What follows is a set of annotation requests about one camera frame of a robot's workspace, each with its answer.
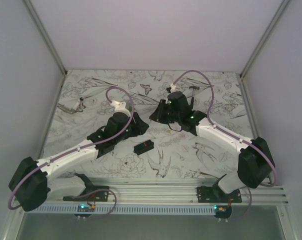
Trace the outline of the black fuse box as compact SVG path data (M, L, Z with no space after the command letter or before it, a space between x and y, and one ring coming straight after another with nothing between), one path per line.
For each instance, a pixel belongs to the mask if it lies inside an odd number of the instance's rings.
M154 149L154 142L151 141L151 140L147 140L147 141L144 141L142 143L139 143L138 145L134 146L133 147L133 152L136 154L136 155L141 155L141 154L144 154L150 150Z

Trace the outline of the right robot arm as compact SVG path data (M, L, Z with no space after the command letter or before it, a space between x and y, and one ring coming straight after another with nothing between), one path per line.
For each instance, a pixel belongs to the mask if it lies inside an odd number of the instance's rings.
M208 139L237 158L237 170L223 175L214 184L212 195L217 202L225 202L235 190L257 188L275 170L270 149L263 138L250 139L213 122L207 113L193 110L180 91L160 100L149 118L165 125L177 123L183 131Z

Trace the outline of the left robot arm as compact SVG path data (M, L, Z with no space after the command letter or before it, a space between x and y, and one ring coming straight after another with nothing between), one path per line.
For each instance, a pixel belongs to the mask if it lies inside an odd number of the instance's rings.
M94 161L114 150L115 146L128 138L143 135L149 125L138 113L132 116L116 112L105 126L91 133L85 140L51 157L34 160L23 159L17 167L8 187L12 191L8 208L15 210L13 200L18 207L29 212L41 206L47 199L67 198L70 201L78 197L82 201L93 195L94 186L86 176L75 173L62 178L62 174L83 163Z

